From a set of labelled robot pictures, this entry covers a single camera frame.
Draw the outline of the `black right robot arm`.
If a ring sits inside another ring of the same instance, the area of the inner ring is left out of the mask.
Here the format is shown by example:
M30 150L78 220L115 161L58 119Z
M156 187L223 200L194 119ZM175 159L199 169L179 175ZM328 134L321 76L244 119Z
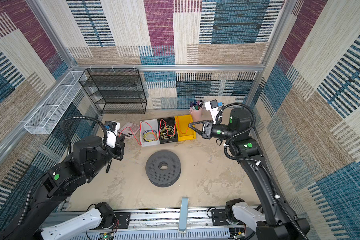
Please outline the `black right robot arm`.
M242 103L224 105L216 100L205 102L212 120L193 122L189 128L203 139L215 138L224 146L225 156L237 162L248 175L261 206L254 209L242 199L230 200L224 211L214 210L213 220L219 225L245 225L250 235L237 233L233 240L306 240L311 227L308 220L299 218L287 203L274 180L264 154L250 130L255 127L253 110Z

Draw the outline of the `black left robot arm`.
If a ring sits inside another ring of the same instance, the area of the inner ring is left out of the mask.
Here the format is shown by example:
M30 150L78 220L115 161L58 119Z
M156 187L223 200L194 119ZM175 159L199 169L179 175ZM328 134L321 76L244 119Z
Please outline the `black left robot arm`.
M72 144L66 131L66 122L71 120L92 121L100 126L104 136L88 136ZM0 232L0 240L69 240L87 230L116 226L114 211L101 202L61 224L41 227L77 188L90 183L103 167L109 167L113 159L121 161L125 154L125 138L117 136L113 125L88 116L74 116L61 120L60 128L68 144L67 156L31 184L22 211Z

